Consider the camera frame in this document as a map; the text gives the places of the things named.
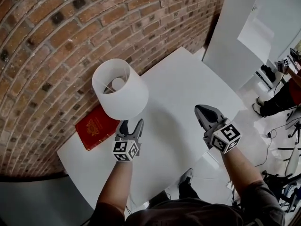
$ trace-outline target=lamp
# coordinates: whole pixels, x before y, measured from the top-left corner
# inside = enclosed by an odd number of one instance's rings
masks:
[[[121,121],[137,116],[149,97],[145,82],[126,61],[117,58],[95,70],[92,86],[107,115]]]

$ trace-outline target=brick wall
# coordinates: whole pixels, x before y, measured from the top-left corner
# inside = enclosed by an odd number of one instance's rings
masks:
[[[222,3],[0,0],[0,174],[63,171],[56,150],[98,103],[95,69],[121,58],[143,74],[180,46],[195,52]]]

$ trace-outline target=white table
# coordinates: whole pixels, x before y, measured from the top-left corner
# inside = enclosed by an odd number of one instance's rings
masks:
[[[184,48],[160,61],[142,78],[149,89],[149,101],[140,115],[129,121],[132,131],[138,120],[144,119],[141,153],[134,160],[131,184],[131,199],[137,206],[174,183],[207,151],[195,105],[217,107],[230,120],[243,108],[234,91]],[[114,138],[86,151],[75,133],[57,152],[92,208],[115,164],[111,154]]]

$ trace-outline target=black t-shirt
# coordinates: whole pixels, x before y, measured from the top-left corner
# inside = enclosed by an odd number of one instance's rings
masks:
[[[241,198],[242,209],[200,199],[162,202],[127,217],[115,207],[97,204],[89,226],[282,226],[284,212],[263,182],[250,185]]]

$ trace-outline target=gold emblem on book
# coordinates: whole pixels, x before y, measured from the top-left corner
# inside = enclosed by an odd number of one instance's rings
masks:
[[[91,136],[96,136],[99,134],[99,130],[92,119],[90,119],[87,124],[87,133],[91,134]]]

